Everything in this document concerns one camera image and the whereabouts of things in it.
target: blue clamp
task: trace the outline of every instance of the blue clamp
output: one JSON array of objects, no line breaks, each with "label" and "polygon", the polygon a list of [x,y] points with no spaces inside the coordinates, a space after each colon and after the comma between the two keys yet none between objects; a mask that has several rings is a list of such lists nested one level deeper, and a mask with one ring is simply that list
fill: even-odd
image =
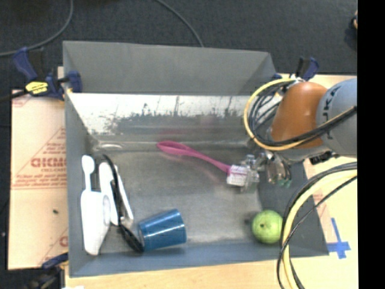
[{"label": "blue clamp", "polygon": [[40,78],[32,66],[28,57],[28,48],[23,47],[13,55],[13,63],[17,70],[26,76],[27,85],[25,90],[32,96],[47,96],[64,100],[63,82],[69,82],[69,88],[73,92],[82,92],[82,81],[79,72],[71,70],[67,76],[58,79],[53,73],[48,73],[44,79]]},{"label": "blue clamp", "polygon": [[310,57],[307,61],[307,69],[301,75],[302,79],[308,81],[309,79],[313,78],[317,74],[318,69],[318,62],[314,58]]}]

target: dark gray floor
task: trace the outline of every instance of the dark gray floor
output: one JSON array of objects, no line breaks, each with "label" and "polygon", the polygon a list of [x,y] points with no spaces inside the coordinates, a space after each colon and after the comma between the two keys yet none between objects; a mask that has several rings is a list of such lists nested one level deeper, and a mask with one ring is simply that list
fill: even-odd
[{"label": "dark gray floor", "polygon": [[[70,0],[0,0],[0,55],[54,35]],[[357,0],[163,0],[199,35],[155,0],[73,0],[67,29],[45,46],[47,69],[62,63],[63,40],[205,46],[270,52],[278,72],[293,72],[300,56],[316,58],[320,73],[357,73],[357,36],[350,21]],[[0,96],[24,76],[0,57]],[[0,104],[0,288],[20,288],[37,271],[6,271],[10,183],[10,107]]]}]

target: yellow cable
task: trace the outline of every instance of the yellow cable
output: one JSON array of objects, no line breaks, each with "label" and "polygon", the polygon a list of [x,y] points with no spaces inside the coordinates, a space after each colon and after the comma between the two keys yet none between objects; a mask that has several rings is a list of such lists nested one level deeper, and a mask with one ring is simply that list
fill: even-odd
[{"label": "yellow cable", "polygon": [[[347,181],[348,179],[353,178],[354,176],[357,175],[357,169],[354,169],[353,171],[354,171],[354,173],[350,173],[349,175],[345,174],[344,176],[341,176],[338,179],[333,180],[333,182],[336,182],[340,179]],[[335,173],[332,173],[331,175],[335,175],[336,173],[341,175],[341,172],[335,172]],[[302,205],[305,203],[305,201],[308,200],[308,198],[311,197],[311,195],[313,195],[321,187],[322,187],[322,184],[319,183],[319,181],[316,182],[312,187],[310,187],[304,194],[302,194],[298,198],[296,203],[293,204],[293,207],[291,208],[291,210],[290,210],[290,212],[286,218],[285,227],[283,228],[282,245],[285,243],[286,239],[288,238],[288,236],[291,232],[292,224],[294,222],[294,218],[297,215],[298,210],[302,207]],[[295,283],[293,271],[292,271],[291,265],[290,265],[289,246],[286,247],[286,249],[283,253],[282,261],[283,261],[283,266],[285,268],[286,278],[289,281],[290,287],[293,289],[298,288],[297,284]]]},{"label": "yellow cable", "polygon": [[[270,151],[283,151],[283,150],[287,150],[287,149],[290,149],[290,148],[294,148],[296,146],[299,146],[300,144],[304,143],[307,139],[302,139],[302,140],[299,140],[299,141],[296,141],[294,143],[290,143],[290,144],[285,144],[285,145],[282,145],[282,146],[268,146],[267,144],[264,144],[262,142],[260,142],[256,136],[253,134],[253,132],[251,131],[250,129],[250,126],[248,125],[248,111],[249,111],[249,108],[250,108],[250,105],[251,105],[251,102],[254,100],[254,98],[256,98],[256,96],[261,93],[263,90],[267,89],[268,87],[271,87],[272,85],[277,85],[277,84],[281,84],[283,82],[292,82],[294,83],[295,80],[294,79],[277,79],[277,80],[274,80],[274,81],[270,81],[268,82],[267,84],[263,85],[262,87],[259,87],[253,94],[252,96],[248,99],[247,103],[246,103],[246,106],[245,106],[245,109],[244,109],[244,115],[243,115],[243,121],[244,121],[244,125],[245,125],[245,128],[246,128],[246,131],[247,131],[247,134],[250,136],[251,139],[253,139],[253,141],[259,145],[260,147],[266,149],[266,150],[270,150]],[[340,114],[338,114],[337,116],[331,118],[330,120],[326,121],[325,123],[319,125],[318,127],[322,127],[326,124],[329,124],[329,123],[332,123],[334,122],[335,120],[337,120],[338,118],[340,118],[341,115],[345,114],[346,112],[348,112],[349,110],[346,110]]]},{"label": "yellow cable", "polygon": [[251,102],[254,100],[254,98],[256,98],[256,96],[261,93],[262,91],[264,91],[265,89],[267,89],[268,87],[271,87],[273,85],[278,85],[278,84],[281,84],[281,83],[284,83],[284,82],[292,82],[294,83],[295,80],[294,79],[277,79],[277,80],[274,80],[274,81],[270,81],[268,82],[267,84],[264,84],[263,86],[259,87],[252,95],[251,97],[248,99],[247,103],[246,103],[246,106],[245,106],[245,110],[244,110],[244,115],[243,115],[243,121],[244,121],[244,125],[245,125],[245,128],[246,128],[246,131],[248,133],[248,135],[255,141],[255,143],[257,145],[259,145],[260,147],[264,148],[264,149],[267,149],[267,150],[275,150],[275,151],[282,151],[282,150],[285,150],[285,149],[289,149],[291,147],[294,147],[296,146],[298,143],[293,143],[293,144],[288,144],[287,146],[282,146],[282,147],[271,147],[271,146],[267,146],[263,143],[261,143],[253,134],[253,132],[251,131],[249,125],[248,125],[248,110],[250,108],[250,105],[251,105]]}]

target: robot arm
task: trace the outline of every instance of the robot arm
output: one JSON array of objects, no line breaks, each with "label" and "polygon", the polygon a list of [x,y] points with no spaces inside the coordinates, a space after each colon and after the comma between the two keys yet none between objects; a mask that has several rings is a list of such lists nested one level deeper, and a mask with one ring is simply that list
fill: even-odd
[{"label": "robot arm", "polygon": [[[280,100],[273,101],[278,94]],[[356,78],[330,89],[315,82],[280,79],[254,93],[244,122],[257,154],[265,159],[269,181],[285,184],[291,164],[325,156],[357,157],[356,112]]]}]

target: wire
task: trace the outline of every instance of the wire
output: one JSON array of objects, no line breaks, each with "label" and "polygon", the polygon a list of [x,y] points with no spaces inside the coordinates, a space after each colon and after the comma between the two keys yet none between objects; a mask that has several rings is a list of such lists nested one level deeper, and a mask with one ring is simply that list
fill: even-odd
[{"label": "wire", "polygon": [[[60,30],[58,32],[56,32],[54,35],[48,37],[46,40],[44,40],[44,41],[42,41],[40,43],[36,43],[36,44],[31,45],[31,46],[27,46],[27,50],[33,50],[33,49],[37,49],[39,47],[42,47],[42,46],[50,43],[51,41],[55,40],[58,36],[60,36],[64,32],[64,30],[68,27],[69,23],[71,22],[72,16],[73,16],[73,0],[69,0],[69,1],[70,1],[69,14],[68,14],[68,17],[66,19],[66,22],[60,28]],[[13,55],[13,54],[15,54],[17,52],[17,50],[0,52],[0,57],[7,57],[7,56],[10,56],[10,55]]]},{"label": "wire", "polygon": [[[287,205],[286,212],[284,215],[284,221],[282,224],[282,236],[280,239],[280,244],[283,245],[284,241],[286,241],[287,237],[290,234],[290,229],[292,227],[295,216],[297,215],[298,210],[301,208],[303,203],[308,200],[309,197],[314,194],[317,189],[319,189],[322,185],[317,184],[317,182],[324,178],[327,175],[331,175],[333,173],[343,172],[346,170],[357,170],[357,162],[344,164],[341,166],[336,166],[332,169],[326,170],[312,178],[310,178],[305,185],[301,188],[301,190],[294,196],[291,202]],[[292,288],[297,287],[297,282],[294,277],[294,273],[292,271],[292,267],[290,264],[290,256],[289,256],[289,246],[285,246],[285,250],[282,254],[283,266],[285,268],[286,277]]]},{"label": "wire", "polygon": [[[278,258],[278,263],[277,263],[277,271],[279,271],[279,262],[282,260],[282,257],[283,257],[283,253],[284,251],[286,250],[286,248],[288,247],[289,245],[289,242],[291,240],[291,238],[293,237],[293,235],[295,234],[295,232],[297,231],[297,229],[300,227],[300,225],[309,217],[310,214],[312,214],[321,204],[323,204],[327,199],[329,199],[330,197],[332,197],[332,195],[334,195],[335,193],[337,193],[338,191],[340,191],[341,189],[343,189],[345,186],[351,184],[353,181],[355,181],[357,179],[357,175],[353,176],[351,179],[347,180],[346,182],[340,184],[339,186],[337,186],[334,190],[332,190],[331,192],[329,192],[329,194],[327,194],[326,196],[324,196],[312,209],[310,209],[298,222],[297,224],[293,227],[293,229],[291,230],[291,232],[289,233],[287,239],[285,240],[285,242],[283,243],[282,245],[282,248],[281,248],[281,251],[280,251],[280,255],[279,255],[279,258]],[[291,269],[292,269],[292,272],[293,272],[293,275],[295,276],[295,282],[296,284],[298,285],[298,287],[300,288],[303,288],[303,285],[301,284],[300,280],[298,279],[298,276],[297,276],[297,273],[295,272],[295,269],[294,269],[294,266],[293,264],[290,262],[290,266],[291,266]]]},{"label": "wire", "polygon": [[166,2],[164,2],[163,0],[154,0],[156,1],[157,3],[163,5],[166,9],[168,9],[169,11],[171,11],[175,16],[177,16],[188,28],[189,30],[192,32],[192,34],[194,35],[194,37],[196,38],[196,40],[198,41],[199,45],[201,47],[205,47],[202,40],[200,39],[199,35],[197,34],[197,32],[195,31],[195,29],[193,28],[193,26],[191,26],[191,24],[178,12],[176,11],[174,8],[172,8],[171,6],[169,6]]}]

